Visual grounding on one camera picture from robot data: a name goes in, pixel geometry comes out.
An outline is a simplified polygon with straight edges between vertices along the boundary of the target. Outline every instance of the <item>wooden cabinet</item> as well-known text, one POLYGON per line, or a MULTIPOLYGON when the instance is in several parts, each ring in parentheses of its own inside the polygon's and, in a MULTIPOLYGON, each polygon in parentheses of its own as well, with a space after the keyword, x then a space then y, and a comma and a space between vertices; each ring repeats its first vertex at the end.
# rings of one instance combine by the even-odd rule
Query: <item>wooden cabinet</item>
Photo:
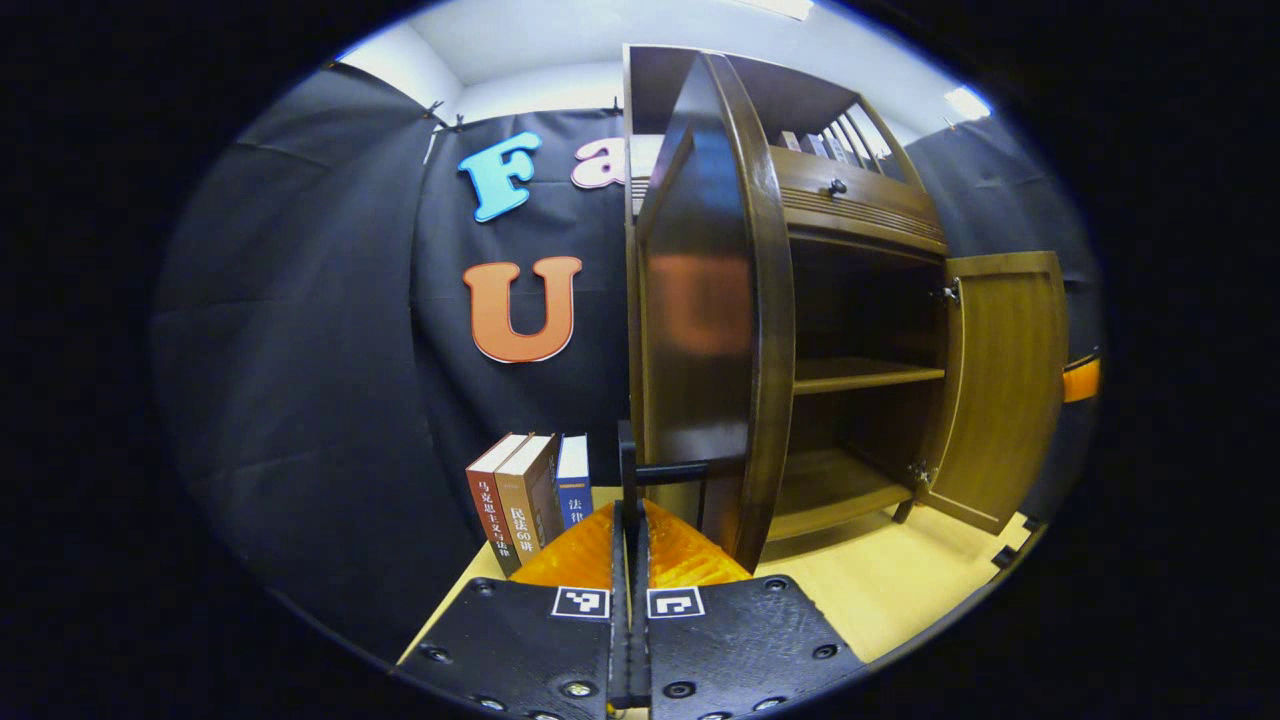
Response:
POLYGON ((691 49, 627 46, 625 69, 637 459, 710 464, 650 500, 748 569, 771 539, 895 505, 998 533, 1061 404, 1056 256, 948 258, 910 160, 852 91, 691 49), (856 164, 771 145, 783 129, 844 140, 856 164), (873 132, 905 182, 858 152, 873 132), (634 174, 635 140, 655 135, 634 174))

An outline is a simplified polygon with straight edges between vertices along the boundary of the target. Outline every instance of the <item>orange letter u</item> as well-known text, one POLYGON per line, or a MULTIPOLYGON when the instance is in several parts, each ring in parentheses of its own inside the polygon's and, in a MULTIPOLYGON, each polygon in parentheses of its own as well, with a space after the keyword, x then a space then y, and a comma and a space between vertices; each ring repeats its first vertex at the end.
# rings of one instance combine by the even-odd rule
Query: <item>orange letter u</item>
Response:
POLYGON ((471 338, 480 352, 499 363, 538 363, 556 355, 573 337, 573 275, 577 258, 543 258, 534 274, 543 278, 547 322, 534 334, 511 328, 511 282, 520 277, 515 263, 486 263, 467 269, 462 282, 471 288, 471 338))

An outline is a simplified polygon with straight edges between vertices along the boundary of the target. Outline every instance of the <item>black curtain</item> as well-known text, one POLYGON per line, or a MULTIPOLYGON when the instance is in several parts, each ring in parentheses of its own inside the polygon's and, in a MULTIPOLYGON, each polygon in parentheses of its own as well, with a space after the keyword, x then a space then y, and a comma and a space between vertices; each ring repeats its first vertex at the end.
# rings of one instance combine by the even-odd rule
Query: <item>black curtain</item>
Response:
POLYGON ((157 402, 215 532, 390 661, 477 547, 431 451, 411 334, 434 126, 360 70, 303 81, 192 197, 151 323, 157 402))
POLYGON ((413 249, 413 331, 435 448, 460 514, 480 534, 463 469, 508 432, 588 433, 591 482, 618 484, 617 421, 627 416, 627 300, 623 186, 581 188, 570 179, 582 145, 622 137, 612 110, 525 113, 440 131, 426 163, 413 249), (458 170, 468 155, 521 132, 541 138, 529 151, 534 176, 522 205, 477 223, 476 191, 458 170), (572 256, 573 334, 540 363, 490 360, 471 337, 471 295, 462 274, 483 263, 515 263, 511 327, 535 333, 545 320, 534 263, 572 256))
MULTIPOLYGON (((933 197, 951 255, 1057 252, 1070 359, 1101 348, 1101 274, 1088 229, 1070 193, 1027 140, 992 115, 936 132, 904 150, 933 197)), ((896 164, 886 161, 886 173, 901 179, 896 164)), ((1047 520, 1066 497, 1084 462, 1096 404, 1089 398, 1062 406, 1048 457, 1023 502, 1025 515, 1047 520)))

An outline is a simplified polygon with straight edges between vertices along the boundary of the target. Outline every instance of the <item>book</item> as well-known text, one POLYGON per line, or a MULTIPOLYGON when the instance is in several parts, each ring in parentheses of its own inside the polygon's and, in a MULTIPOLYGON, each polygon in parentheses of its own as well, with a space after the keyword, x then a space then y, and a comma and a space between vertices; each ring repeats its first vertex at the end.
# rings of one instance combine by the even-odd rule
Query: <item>book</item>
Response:
POLYGON ((530 436, 507 433, 493 447, 467 466, 467 484, 471 486, 471 500, 476 503, 476 514, 489 538, 493 553, 498 557, 502 571, 511 577, 520 569, 520 556, 503 514, 502 497, 493 471, 507 461, 530 436))
POLYGON ((559 462, 556 466, 556 495, 561 501, 564 529, 582 521, 591 514, 591 475, 588 473, 586 436, 566 437, 561 441, 559 462))
POLYGON ((800 151, 817 155, 819 158, 827 156, 827 147, 822 143, 822 136, 818 135, 803 136, 800 138, 800 151))
POLYGON ((556 498, 559 436, 532 436, 493 473, 520 562, 529 562, 563 530, 556 498))
POLYGON ((851 161, 849 159, 849 154, 845 151, 845 147, 831 131, 824 132, 822 140, 827 145, 827 156, 832 160, 845 163, 846 165, 851 161))
POLYGON ((778 147, 786 147, 788 150, 795 150, 796 152, 801 152, 800 141, 796 140, 796 133, 788 129, 780 132, 778 137, 773 138, 773 145, 777 145, 778 147))

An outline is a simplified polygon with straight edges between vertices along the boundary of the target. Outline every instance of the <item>cabinet top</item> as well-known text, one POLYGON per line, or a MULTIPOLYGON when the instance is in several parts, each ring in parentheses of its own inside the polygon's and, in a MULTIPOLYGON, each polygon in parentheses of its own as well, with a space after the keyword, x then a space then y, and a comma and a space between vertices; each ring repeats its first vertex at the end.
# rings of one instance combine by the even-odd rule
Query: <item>cabinet top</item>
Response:
POLYGON ((754 58, 698 47, 625 45, 622 65, 632 133, 666 132, 676 97, 698 53, 728 58, 769 138, 783 129, 819 133, 859 100, 851 90, 754 58))

